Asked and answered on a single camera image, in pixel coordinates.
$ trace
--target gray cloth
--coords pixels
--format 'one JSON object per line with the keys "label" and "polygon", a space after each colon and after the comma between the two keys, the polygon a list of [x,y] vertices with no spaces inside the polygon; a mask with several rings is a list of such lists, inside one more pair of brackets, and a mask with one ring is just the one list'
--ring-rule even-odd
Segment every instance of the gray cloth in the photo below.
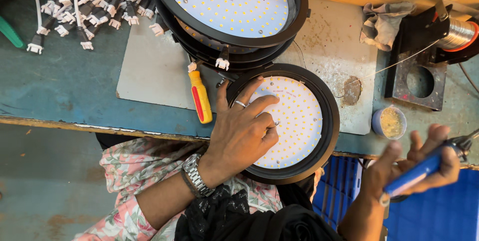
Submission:
{"label": "gray cloth", "polygon": [[369,18],[362,25],[359,42],[391,51],[401,19],[415,10],[416,5],[408,1],[383,4],[378,8],[374,8],[372,3],[366,3],[362,12]]}

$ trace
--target yellow screwdriver handle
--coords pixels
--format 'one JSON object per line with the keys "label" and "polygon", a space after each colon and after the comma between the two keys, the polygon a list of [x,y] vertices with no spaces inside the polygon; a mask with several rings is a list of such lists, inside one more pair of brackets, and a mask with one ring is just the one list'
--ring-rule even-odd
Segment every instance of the yellow screwdriver handle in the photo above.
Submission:
{"label": "yellow screwdriver handle", "polygon": [[211,106],[209,104],[207,89],[201,81],[200,72],[192,71],[188,73],[191,80],[191,94],[195,101],[196,112],[200,122],[205,124],[213,120],[213,113],[211,112]]}

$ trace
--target black bracelet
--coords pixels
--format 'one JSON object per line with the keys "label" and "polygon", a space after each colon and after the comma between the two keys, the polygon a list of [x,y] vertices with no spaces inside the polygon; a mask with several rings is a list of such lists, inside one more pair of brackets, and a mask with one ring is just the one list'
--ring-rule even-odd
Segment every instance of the black bracelet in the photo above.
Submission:
{"label": "black bracelet", "polygon": [[188,185],[188,188],[190,188],[191,193],[194,196],[196,196],[196,198],[201,198],[202,197],[201,194],[195,189],[195,187],[193,187],[193,185],[191,185],[183,169],[181,170],[181,176],[183,177],[183,180],[186,183],[186,185]]}

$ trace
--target hand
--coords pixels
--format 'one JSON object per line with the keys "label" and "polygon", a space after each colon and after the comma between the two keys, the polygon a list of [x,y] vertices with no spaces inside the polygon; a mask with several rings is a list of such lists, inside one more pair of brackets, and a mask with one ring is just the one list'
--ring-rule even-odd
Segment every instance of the hand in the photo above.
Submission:
{"label": "hand", "polygon": [[[412,131],[411,147],[407,159],[393,165],[394,161],[401,155],[402,146],[398,141],[391,141],[383,152],[383,155],[375,164],[366,170],[362,179],[362,197],[378,201],[383,192],[383,187],[404,171],[412,168],[423,160],[429,152],[440,146],[447,139],[450,128],[433,124],[429,127],[428,138],[424,145],[419,137],[418,131]],[[439,171],[429,175],[413,187],[405,190],[403,195],[425,192],[430,188],[436,188],[454,183],[458,180],[460,169],[459,158],[450,147],[444,147],[441,155],[441,166]]]}
{"label": "hand", "polygon": [[228,107],[228,81],[218,88],[215,127],[211,133],[208,151],[198,164],[198,172],[209,188],[214,188],[245,170],[278,142],[278,133],[271,114],[261,111],[270,104],[278,103],[279,98],[267,95],[248,105],[254,91],[262,82],[262,76],[252,80],[238,96],[237,100],[247,105],[246,108],[237,103],[231,108]]}

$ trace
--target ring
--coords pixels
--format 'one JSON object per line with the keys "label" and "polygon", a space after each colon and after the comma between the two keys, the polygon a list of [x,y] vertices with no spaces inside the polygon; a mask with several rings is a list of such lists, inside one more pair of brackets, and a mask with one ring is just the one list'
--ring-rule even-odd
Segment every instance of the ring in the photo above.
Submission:
{"label": "ring", "polygon": [[235,103],[241,105],[242,107],[246,108],[246,105],[244,105],[244,103],[240,102],[240,101],[235,101]]}

